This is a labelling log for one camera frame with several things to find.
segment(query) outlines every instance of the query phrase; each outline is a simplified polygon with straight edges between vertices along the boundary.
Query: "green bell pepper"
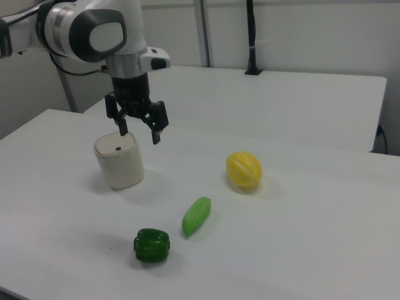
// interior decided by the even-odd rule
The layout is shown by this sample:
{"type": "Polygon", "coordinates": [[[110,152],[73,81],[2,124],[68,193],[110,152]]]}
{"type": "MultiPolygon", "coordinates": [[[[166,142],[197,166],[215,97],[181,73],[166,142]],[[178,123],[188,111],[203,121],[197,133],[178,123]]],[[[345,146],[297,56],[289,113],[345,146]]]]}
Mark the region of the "green bell pepper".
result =
{"type": "Polygon", "coordinates": [[[133,241],[133,249],[138,261],[144,263],[163,261],[168,256],[169,236],[158,229],[141,229],[133,241]]]}

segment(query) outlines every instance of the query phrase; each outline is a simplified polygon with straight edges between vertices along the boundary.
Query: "green pea pod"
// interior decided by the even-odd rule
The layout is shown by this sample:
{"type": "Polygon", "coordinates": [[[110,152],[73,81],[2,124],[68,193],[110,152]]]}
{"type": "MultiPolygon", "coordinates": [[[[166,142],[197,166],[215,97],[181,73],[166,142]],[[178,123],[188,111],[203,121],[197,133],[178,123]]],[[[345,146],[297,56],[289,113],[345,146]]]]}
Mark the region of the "green pea pod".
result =
{"type": "Polygon", "coordinates": [[[133,249],[138,261],[144,263],[163,261],[168,256],[169,236],[158,229],[141,229],[133,241],[133,249]]]}
{"type": "Polygon", "coordinates": [[[211,199],[207,197],[200,197],[192,204],[182,220],[182,229],[185,236],[191,236],[201,226],[210,210],[211,199]]]}

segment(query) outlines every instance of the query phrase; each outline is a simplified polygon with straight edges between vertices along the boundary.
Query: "white table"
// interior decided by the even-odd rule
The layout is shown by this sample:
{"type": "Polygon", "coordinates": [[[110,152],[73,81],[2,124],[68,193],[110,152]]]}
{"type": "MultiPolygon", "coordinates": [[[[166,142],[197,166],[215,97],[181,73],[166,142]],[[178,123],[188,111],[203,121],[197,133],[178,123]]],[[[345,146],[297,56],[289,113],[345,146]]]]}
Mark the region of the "white table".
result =
{"type": "MultiPolygon", "coordinates": [[[[174,127],[365,153],[386,87],[383,77],[177,66],[149,82],[174,127]]],[[[106,117],[104,100],[85,114],[106,117]]]]}
{"type": "Polygon", "coordinates": [[[46,111],[0,141],[0,286],[31,299],[398,299],[400,157],[169,127],[141,145],[145,178],[110,190],[93,143],[110,120],[46,111]],[[264,168],[250,193],[226,156],[264,168]],[[199,196],[212,212],[190,239],[199,196]],[[133,238],[165,230],[166,262],[141,264],[133,238]]]}

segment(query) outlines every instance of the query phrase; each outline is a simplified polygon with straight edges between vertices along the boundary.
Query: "toy melon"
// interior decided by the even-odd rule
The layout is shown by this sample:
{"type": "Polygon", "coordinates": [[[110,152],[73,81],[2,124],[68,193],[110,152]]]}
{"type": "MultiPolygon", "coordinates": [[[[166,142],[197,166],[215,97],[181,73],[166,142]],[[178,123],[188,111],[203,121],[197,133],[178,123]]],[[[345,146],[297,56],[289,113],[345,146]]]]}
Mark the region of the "toy melon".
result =
{"type": "Polygon", "coordinates": [[[232,181],[242,188],[256,186],[263,175],[258,159],[245,151],[234,152],[227,157],[226,171],[232,181]]]}

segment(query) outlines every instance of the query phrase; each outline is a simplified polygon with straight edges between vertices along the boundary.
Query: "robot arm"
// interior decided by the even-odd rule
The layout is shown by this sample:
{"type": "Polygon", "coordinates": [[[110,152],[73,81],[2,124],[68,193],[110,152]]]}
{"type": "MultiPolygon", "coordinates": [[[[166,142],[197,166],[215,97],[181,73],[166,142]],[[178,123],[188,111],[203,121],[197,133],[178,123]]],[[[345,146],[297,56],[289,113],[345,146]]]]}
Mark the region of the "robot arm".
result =
{"type": "Polygon", "coordinates": [[[105,59],[114,88],[105,97],[107,116],[122,136],[125,116],[139,118],[159,142],[168,117],[162,101],[150,101],[147,72],[171,62],[164,50],[147,47],[139,0],[48,0],[0,18],[0,58],[27,48],[90,63],[105,59]]]}

